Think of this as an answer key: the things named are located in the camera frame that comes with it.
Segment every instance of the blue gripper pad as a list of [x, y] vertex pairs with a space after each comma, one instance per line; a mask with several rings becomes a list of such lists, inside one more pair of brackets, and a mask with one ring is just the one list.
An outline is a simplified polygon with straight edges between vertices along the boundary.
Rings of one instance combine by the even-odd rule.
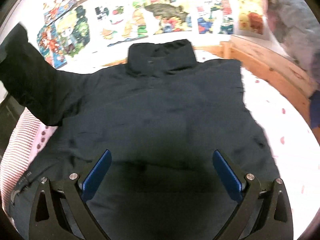
[[106, 150], [101, 158], [97, 161], [89, 175], [85, 178], [82, 184], [81, 199], [87, 202], [92, 199], [97, 192], [104, 176], [106, 175], [111, 165], [111, 152]]
[[316, 90], [309, 98], [310, 101], [310, 127], [316, 128], [320, 125], [320, 91]]
[[240, 203], [243, 199], [241, 182], [218, 150], [213, 152], [212, 162], [230, 198]]

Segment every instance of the red pattern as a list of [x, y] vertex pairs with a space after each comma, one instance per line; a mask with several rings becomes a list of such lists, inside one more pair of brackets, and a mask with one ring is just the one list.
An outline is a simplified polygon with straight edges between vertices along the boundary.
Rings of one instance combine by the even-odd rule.
[[[46, 130], [41, 132], [42, 136], [45, 136], [47, 134]], [[43, 143], [45, 142], [45, 137], [41, 137], [40, 143], [37, 145], [38, 152], [43, 148]]]
[[25, 108], [11, 134], [0, 164], [0, 192], [3, 209], [9, 201], [14, 186], [28, 169], [29, 154], [39, 125], [40, 121]]

